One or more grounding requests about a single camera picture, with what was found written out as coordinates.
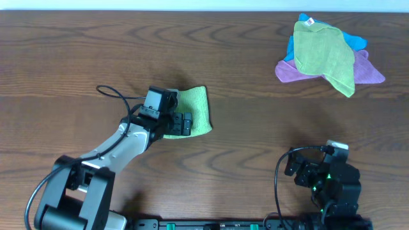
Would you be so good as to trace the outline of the light green microfiber cloth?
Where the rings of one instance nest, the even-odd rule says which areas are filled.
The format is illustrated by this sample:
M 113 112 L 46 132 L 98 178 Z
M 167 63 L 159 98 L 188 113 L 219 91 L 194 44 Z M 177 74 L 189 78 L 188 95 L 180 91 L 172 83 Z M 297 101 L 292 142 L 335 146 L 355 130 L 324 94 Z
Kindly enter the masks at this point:
M 165 135 L 165 139 L 183 139 L 197 137 L 212 131 L 210 108 L 205 86 L 197 86 L 178 92 L 176 112 L 189 112 L 192 115 L 192 126 L 189 136 Z

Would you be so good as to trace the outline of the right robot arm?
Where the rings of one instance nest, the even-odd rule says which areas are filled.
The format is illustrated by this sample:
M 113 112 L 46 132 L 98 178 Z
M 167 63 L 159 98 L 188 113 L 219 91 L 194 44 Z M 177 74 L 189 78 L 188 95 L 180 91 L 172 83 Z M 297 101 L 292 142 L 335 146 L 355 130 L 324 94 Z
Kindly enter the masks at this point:
M 308 149 L 320 150 L 323 160 L 308 159 L 302 148 L 291 148 L 284 173 L 294 176 L 296 185 L 311 189 L 311 201 L 319 212 L 302 215 L 291 228 L 371 230 L 372 222 L 357 214 L 362 186 L 359 170 L 346 163 L 349 150 L 330 145 Z

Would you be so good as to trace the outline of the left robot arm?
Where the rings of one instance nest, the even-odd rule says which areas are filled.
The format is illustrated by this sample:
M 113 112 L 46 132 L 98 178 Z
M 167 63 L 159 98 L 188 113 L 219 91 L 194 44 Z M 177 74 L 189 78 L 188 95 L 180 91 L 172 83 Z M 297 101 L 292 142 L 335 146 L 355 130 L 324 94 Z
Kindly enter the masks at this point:
M 165 135 L 191 134 L 192 115 L 176 111 L 179 99 L 177 89 L 152 86 L 105 142 L 79 158 L 59 157 L 35 188 L 44 189 L 35 229 L 126 229 L 127 218 L 110 209 L 115 177 Z

